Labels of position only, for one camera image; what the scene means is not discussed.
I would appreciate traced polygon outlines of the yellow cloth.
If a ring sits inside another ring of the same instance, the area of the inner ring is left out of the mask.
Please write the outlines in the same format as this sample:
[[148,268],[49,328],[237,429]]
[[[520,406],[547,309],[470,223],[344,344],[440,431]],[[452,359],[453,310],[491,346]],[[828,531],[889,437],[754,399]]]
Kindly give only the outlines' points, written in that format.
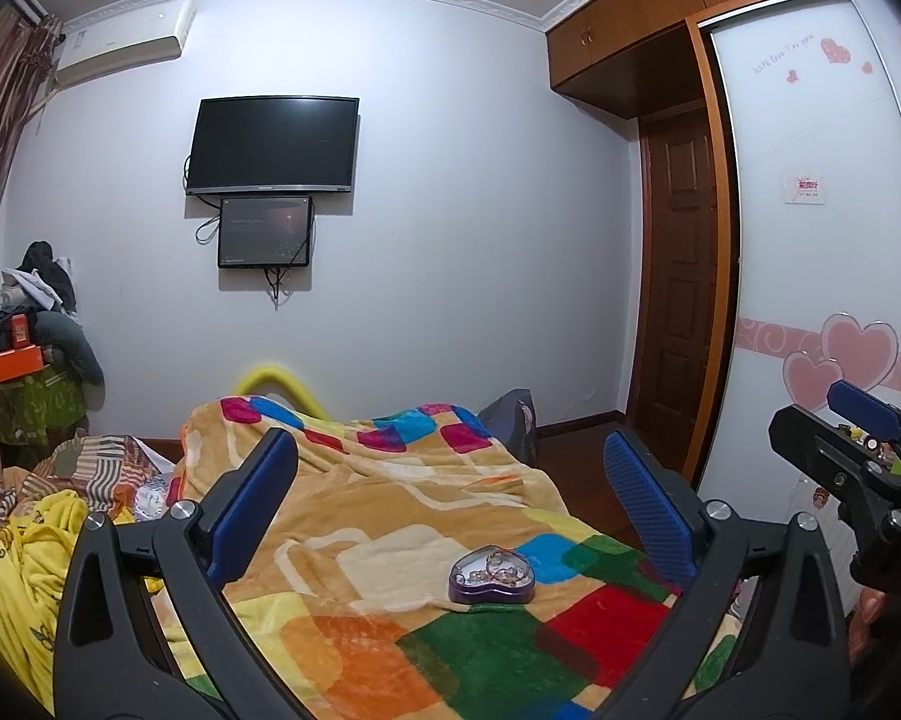
[[0,653],[55,713],[53,658],[59,608],[80,528],[89,515],[73,489],[37,500],[0,530]]

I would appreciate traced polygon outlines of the striped cloth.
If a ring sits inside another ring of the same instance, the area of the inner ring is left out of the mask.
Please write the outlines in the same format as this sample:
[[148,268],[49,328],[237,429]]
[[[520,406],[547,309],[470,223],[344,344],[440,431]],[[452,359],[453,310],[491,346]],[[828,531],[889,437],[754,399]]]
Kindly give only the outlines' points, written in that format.
[[33,470],[11,466],[2,472],[0,528],[25,505],[66,489],[92,512],[131,512],[139,489],[173,468],[175,461],[137,437],[110,434],[66,440]]

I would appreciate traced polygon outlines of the brown wooden door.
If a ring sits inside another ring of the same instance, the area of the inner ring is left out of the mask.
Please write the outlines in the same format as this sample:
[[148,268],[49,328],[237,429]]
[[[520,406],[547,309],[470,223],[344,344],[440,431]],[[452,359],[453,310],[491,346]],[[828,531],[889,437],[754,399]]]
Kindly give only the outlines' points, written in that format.
[[668,470],[691,476],[711,351],[717,197],[701,101],[639,122],[642,255],[629,424]]

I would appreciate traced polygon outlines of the purple heart-shaped tin box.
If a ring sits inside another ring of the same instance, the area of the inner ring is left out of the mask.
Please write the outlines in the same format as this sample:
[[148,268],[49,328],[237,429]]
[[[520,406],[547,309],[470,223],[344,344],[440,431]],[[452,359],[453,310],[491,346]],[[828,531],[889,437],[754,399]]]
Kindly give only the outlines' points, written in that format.
[[465,554],[448,573],[448,598],[462,605],[526,605],[535,595],[533,567],[515,551],[489,544]]

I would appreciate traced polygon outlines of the pile of clothes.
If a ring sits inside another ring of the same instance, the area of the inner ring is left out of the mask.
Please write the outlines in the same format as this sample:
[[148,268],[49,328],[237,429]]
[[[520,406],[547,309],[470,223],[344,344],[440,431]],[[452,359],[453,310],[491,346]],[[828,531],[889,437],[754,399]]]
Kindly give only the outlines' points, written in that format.
[[30,242],[0,273],[0,353],[34,344],[45,367],[0,383],[0,455],[32,465],[89,426],[87,394],[103,367],[77,312],[73,265],[46,241]]

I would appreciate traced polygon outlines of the colourful patchwork fleece blanket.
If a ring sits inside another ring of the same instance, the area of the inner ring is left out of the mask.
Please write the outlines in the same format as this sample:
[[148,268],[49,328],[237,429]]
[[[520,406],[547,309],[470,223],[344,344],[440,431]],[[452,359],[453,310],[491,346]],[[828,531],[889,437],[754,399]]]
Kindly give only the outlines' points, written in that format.
[[[587,717],[677,601],[644,554],[572,517],[546,473],[447,403],[331,422],[211,401],[183,426],[183,496],[273,427],[294,437],[299,472],[224,595],[317,717]],[[453,564],[489,544],[530,562],[526,605],[448,598]]]

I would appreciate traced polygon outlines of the orange box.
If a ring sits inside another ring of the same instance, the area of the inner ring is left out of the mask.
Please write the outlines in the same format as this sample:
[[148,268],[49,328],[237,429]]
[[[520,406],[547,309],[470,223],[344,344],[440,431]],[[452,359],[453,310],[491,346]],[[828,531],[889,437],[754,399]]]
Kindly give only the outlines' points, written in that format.
[[23,348],[0,353],[0,383],[20,379],[40,372],[45,367],[40,346],[29,344]]

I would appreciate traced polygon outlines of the white wardrobe sliding door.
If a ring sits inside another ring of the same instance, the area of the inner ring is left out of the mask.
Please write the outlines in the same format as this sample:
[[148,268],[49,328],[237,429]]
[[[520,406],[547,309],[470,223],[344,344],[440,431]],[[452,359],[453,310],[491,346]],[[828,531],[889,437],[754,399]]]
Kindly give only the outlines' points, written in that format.
[[837,380],[901,405],[901,21],[789,0],[709,32],[737,170],[735,346],[702,494],[779,520],[798,475],[768,439]]

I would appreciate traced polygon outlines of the yellow foam tube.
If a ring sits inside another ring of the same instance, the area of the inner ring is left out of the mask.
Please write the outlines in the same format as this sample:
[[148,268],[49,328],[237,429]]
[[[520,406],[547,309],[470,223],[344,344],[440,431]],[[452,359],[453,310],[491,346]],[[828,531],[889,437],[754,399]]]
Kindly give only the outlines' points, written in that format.
[[274,364],[258,366],[247,372],[235,385],[234,394],[256,394],[258,390],[265,387],[276,387],[281,390],[306,415],[330,421],[331,416],[327,408],[317,400],[317,397],[302,383],[302,380],[297,379],[288,369],[274,366]]

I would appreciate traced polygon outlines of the grey backpack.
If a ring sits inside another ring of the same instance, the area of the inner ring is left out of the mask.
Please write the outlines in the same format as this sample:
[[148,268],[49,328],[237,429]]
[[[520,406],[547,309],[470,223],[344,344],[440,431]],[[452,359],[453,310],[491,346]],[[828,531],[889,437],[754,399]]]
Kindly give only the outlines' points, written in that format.
[[528,388],[512,388],[485,406],[478,419],[515,460],[537,466],[537,410]]

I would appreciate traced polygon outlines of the white air conditioner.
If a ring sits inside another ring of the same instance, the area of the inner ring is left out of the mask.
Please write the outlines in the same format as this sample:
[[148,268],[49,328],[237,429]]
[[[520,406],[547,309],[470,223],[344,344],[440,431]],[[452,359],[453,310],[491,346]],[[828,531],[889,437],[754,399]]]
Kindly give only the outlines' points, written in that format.
[[126,11],[69,31],[56,64],[62,88],[117,71],[180,59],[196,16],[191,0]]

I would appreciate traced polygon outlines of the small black wall monitor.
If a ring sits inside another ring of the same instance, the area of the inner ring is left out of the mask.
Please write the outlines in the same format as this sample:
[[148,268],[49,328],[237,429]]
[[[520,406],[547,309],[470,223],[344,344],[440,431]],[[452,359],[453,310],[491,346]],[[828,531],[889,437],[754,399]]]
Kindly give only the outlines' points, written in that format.
[[217,228],[217,266],[307,266],[312,226],[310,197],[224,199]]

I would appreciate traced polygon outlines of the black wall television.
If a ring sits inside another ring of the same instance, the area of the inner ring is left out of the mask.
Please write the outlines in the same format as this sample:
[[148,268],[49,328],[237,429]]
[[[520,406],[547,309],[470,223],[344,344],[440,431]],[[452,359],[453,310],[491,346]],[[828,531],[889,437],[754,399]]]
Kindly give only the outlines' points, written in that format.
[[357,128],[356,98],[205,99],[188,154],[187,192],[349,192]]

